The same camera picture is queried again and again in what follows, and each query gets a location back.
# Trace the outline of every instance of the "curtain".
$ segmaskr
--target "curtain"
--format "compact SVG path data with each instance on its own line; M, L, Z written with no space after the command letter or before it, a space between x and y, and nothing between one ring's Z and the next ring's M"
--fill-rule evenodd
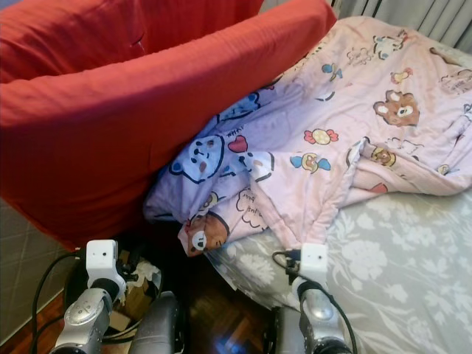
M372 16L472 54L472 0L334 0L339 18Z

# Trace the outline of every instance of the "blue bear print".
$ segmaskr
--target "blue bear print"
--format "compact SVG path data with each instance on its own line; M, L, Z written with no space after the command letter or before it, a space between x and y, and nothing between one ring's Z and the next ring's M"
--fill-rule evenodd
M374 35L374 54L380 60L386 60L393 52L403 48L403 43L407 39L406 32L401 30L398 36L393 38L388 35L378 37Z
M342 70L340 70L340 68L335 63L323 65L322 72L325 74L331 74L330 81L333 81L337 77L342 79Z
M260 108L259 94L252 92L249 96L237 101L234 105L227 108L220 114L216 115L217 122L224 122L225 120L239 119Z
M169 167L173 175L184 175L199 184L213 177L221 166L224 155L222 136L196 139Z
M274 164L274 155L268 151L239 153L224 168L220 177L236 176L247 171L256 182L261 182L272 176Z

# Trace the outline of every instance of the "black cable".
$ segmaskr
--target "black cable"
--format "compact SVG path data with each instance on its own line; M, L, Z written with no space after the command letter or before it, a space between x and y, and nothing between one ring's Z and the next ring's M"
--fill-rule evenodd
M50 325L53 323L56 323L57 321L60 321L61 319L64 318L64 315L58 316L55 319L52 319L51 321L46 322L43 327L39 329L39 331L35 334L34 338L32 339L31 346L29 347L29 354L33 354L36 350L36 347L38 345L38 340L39 336L44 332L46 328L48 328Z
M112 339L115 339L115 338L123 337L125 334L130 333L132 330L137 329L140 324L141 324L141 320L137 321L135 324L131 325L130 327L126 328L125 330L122 330L119 333L111 334L109 336L103 336L103 341L108 341L108 340L112 340Z
M284 252L284 251L276 251L272 254L272 260L275 262L275 264L277 264L279 267L282 267L285 269L285 272L289 275L293 275L295 277L300 277L304 280L306 280L307 282L310 282L312 284L314 284L314 286L316 287L316 289L320 290L324 295L326 295L326 297L330 300L331 304L336 308L336 310L338 310L339 314L341 315L342 319L344 320L344 323L346 324L346 327L347 327L347 331L349 332L349 337L351 338L351 345L353 346L353 354L357 354L357 344L355 342L355 336L354 336L354 330L353 330L353 327L351 326L350 322L349 322L349 319L347 318L346 316L346 313L341 309L341 306L339 306L339 304L336 302L336 300L334 299L334 296L331 295L330 293L328 293L324 288L323 286L319 283L319 282L315 282L311 279L308 279L307 277L301 275L301 274L298 274L297 272L295 271L292 271L290 269L288 269L286 266L284 266L282 263L279 263L277 261L277 259L275 258L276 256L278 255L284 255L286 256L288 253L287 252Z
M37 352L37 343L34 340L35 337L38 335L38 319L37 319L37 312L38 312L38 300L39 300L39 295L41 293L41 289L43 288L44 282L46 282L47 276L51 272L51 270L54 268L56 264L58 264L61 260L67 258L67 257L75 257L77 255L77 252L72 252L72 253L67 253L63 254L62 256L58 257L55 259L47 268L47 270L44 272L43 277L39 281L38 287L36 288L36 293L35 297L32 301L32 313L31 313L31 327L32 327L32 340L33 342L31 343L31 349L30 353L36 354Z
M128 343L129 341L132 341L134 339L134 335L125 337L125 338L115 338L115 339L109 339L109 340L102 340L102 345L112 345L112 344L123 344L123 343Z

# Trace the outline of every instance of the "wooden floor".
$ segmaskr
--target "wooden floor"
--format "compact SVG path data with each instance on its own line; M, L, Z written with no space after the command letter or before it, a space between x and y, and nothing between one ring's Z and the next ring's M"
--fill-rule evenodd
M205 257L187 259L180 253L181 251L174 249L166 256L155 255L160 260L166 260L165 264L169 269L175 267L170 266L168 258L173 258L174 262L178 260L184 263L184 267L179 268L184 269L185 274L172 274L171 278L165 278L165 282L172 283L176 296L189 308L191 338L189 353L262 353L263 331L268 324L269 311L241 292L233 291ZM41 311L38 316L38 326L61 313L63 313L63 300L62 296L58 296ZM38 354L49 353L62 326L62 321L57 322L43 333L38 344ZM27 325L0 348L0 354L28 353L30 342L31 331ZM103 346L102 353L125 354L128 348L129 344Z

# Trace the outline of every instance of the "red heart print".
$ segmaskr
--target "red heart print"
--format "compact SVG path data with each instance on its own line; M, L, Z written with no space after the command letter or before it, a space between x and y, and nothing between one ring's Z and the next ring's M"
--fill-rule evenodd
M338 141L338 134L336 134L333 129L328 129L326 134L331 138L332 142Z
M228 148L233 153L243 153L248 150L248 142L244 136L238 135L233 142L228 144Z
M369 191L374 193L387 193L389 190L385 184L379 183L372 187Z

